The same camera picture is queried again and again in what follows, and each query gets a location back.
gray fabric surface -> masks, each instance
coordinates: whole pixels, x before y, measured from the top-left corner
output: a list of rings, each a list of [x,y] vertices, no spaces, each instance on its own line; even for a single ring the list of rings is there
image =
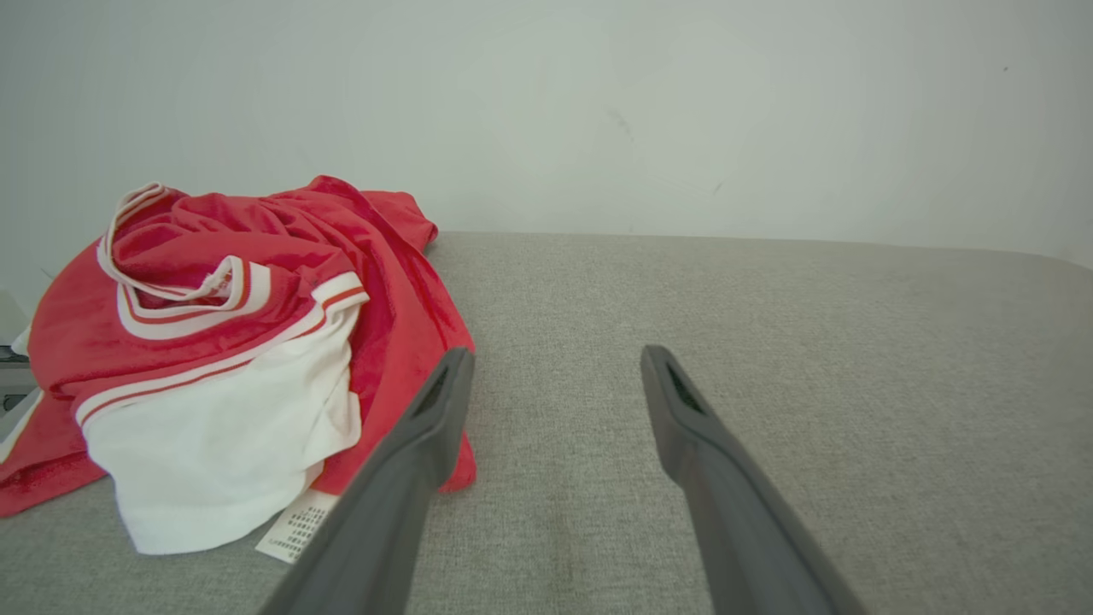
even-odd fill
[[[410,613],[708,613],[638,372],[671,348],[865,604],[1093,611],[1093,271],[836,243],[443,234],[479,482]],[[254,612],[251,551],[132,552],[108,481],[0,521],[0,612]]]

pile of clothes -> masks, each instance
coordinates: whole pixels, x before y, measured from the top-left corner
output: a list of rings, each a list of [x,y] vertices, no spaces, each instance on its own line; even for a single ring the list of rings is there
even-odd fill
[[[108,473],[137,551],[240,539],[340,494],[470,334],[404,192],[320,176],[263,198],[127,194],[42,298],[43,393],[5,441],[0,516]],[[446,490],[474,481],[463,436]]]

